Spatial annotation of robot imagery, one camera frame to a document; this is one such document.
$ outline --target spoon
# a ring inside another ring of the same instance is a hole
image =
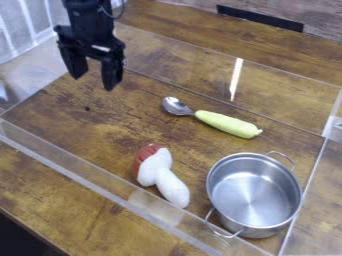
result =
[[[176,97],[166,97],[162,104],[169,113],[178,116],[196,116],[201,121],[221,131],[228,132],[241,138],[252,139],[264,132],[262,129],[258,129],[254,124],[237,118],[206,110],[193,110],[186,103]]]

